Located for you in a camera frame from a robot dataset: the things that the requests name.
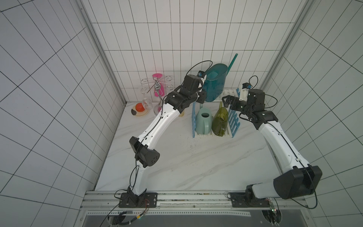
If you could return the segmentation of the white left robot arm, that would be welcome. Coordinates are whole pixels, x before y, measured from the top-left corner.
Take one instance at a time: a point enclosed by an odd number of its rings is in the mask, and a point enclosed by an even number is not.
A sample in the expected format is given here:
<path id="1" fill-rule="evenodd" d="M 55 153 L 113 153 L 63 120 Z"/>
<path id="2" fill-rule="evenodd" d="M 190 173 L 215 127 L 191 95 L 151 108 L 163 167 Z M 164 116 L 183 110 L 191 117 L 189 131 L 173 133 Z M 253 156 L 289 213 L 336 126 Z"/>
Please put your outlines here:
<path id="1" fill-rule="evenodd" d="M 149 127 L 139 137 L 131 137 L 130 145 L 135 153 L 136 175 L 130 191 L 135 196 L 139 197 L 147 190 L 147 169 L 159 160 L 160 154 L 155 150 L 155 146 L 165 130 L 191 104 L 204 103 L 205 79 L 204 72 L 199 72 L 196 76 L 186 75 L 183 83 L 163 98 L 161 110 Z"/>

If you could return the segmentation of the mint green watering can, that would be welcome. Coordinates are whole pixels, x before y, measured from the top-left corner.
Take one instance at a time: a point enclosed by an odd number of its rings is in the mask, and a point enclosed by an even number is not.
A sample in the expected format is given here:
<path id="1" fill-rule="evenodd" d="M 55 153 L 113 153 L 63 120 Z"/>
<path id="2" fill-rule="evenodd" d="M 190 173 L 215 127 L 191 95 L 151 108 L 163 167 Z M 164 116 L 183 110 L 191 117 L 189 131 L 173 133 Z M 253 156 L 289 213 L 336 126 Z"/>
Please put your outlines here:
<path id="1" fill-rule="evenodd" d="M 207 135 L 212 130 L 213 116 L 211 111 L 202 107 L 196 115 L 195 132 L 199 135 Z"/>

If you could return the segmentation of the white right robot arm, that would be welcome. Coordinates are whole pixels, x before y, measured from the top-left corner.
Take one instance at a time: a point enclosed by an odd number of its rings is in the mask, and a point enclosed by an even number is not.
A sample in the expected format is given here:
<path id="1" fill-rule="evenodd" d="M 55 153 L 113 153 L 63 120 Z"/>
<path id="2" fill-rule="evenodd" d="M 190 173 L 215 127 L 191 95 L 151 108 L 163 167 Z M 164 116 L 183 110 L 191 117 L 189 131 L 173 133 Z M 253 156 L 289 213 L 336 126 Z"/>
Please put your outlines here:
<path id="1" fill-rule="evenodd" d="M 244 89 L 240 97 L 224 96 L 224 107 L 238 111 L 241 119 L 251 122 L 264 137 L 276 160 L 281 175 L 273 180 L 249 186 L 255 198 L 293 199 L 315 195 L 322 170 L 312 166 L 284 133 L 275 114 L 265 107 L 265 93 L 260 89 Z"/>

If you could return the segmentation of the dark teal watering can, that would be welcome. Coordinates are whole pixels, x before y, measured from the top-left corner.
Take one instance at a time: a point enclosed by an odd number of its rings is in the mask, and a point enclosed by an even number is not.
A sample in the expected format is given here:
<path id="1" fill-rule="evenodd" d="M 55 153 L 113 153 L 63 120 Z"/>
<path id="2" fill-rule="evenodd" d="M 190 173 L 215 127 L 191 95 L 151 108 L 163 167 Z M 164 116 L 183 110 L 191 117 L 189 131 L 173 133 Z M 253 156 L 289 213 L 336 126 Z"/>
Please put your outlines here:
<path id="1" fill-rule="evenodd" d="M 227 66 L 223 63 L 213 65 L 207 70 L 207 78 L 203 85 L 203 90 L 206 91 L 206 102 L 213 102 L 224 91 L 226 76 L 229 73 L 238 54 L 235 54 L 230 64 Z"/>

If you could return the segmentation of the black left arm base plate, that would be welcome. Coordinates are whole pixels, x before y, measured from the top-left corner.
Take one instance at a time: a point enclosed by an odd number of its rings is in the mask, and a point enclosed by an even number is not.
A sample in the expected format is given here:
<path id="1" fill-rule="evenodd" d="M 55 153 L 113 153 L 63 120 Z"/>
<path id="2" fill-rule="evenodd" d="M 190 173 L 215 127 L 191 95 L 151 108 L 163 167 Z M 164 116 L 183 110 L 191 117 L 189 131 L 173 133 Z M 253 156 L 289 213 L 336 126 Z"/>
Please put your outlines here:
<path id="1" fill-rule="evenodd" d="M 122 193 L 119 208 L 155 208 L 157 206 L 158 193 L 144 192 L 136 196 L 133 192 Z"/>

